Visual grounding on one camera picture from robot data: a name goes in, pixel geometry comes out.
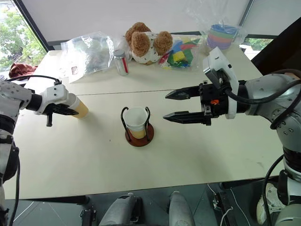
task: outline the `tree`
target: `tree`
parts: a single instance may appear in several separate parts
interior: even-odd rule
[[[46,54],[45,49],[26,26],[18,12],[4,11],[6,18],[0,23],[0,71],[9,70],[17,61],[38,65]]]
[[[263,50],[272,39],[251,39],[247,38],[245,39],[245,42],[249,42],[253,50]]]

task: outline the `stacked plastic cups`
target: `stacked plastic cups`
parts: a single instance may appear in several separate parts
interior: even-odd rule
[[[228,49],[233,42],[237,28],[229,25],[214,24],[207,37],[207,45],[210,48],[218,47],[220,49]]]

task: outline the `brown coaster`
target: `brown coaster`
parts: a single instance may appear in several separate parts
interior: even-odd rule
[[[151,140],[154,138],[154,128],[150,123],[147,126],[147,135],[149,136],[149,139],[150,139],[149,141],[147,140],[146,136],[141,139],[137,139],[137,138],[133,137],[133,135],[131,134],[131,131],[129,131],[129,129],[128,129],[128,133],[130,135],[131,141],[128,140],[127,132],[126,132],[126,139],[130,145],[135,146],[135,147],[145,146],[148,143],[150,143]]]

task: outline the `clear plastic bag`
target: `clear plastic bag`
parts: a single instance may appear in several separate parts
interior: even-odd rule
[[[114,50],[123,49],[131,59],[124,37],[112,38],[101,32],[90,33],[61,43],[65,76],[74,82],[84,75],[114,67]]]
[[[201,36],[173,35],[173,46],[158,60],[164,69],[186,68],[193,70],[199,67]]]
[[[232,26],[226,18],[228,0],[190,0],[186,11],[197,21],[199,31],[206,35],[206,46],[209,51],[215,47],[227,49],[231,43],[244,42],[247,32],[239,26]]]

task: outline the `teddy bear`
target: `teddy bear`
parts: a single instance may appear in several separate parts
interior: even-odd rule
[[[169,32],[152,33],[142,22],[135,23],[125,37],[135,61],[146,65],[157,62],[173,45]]]

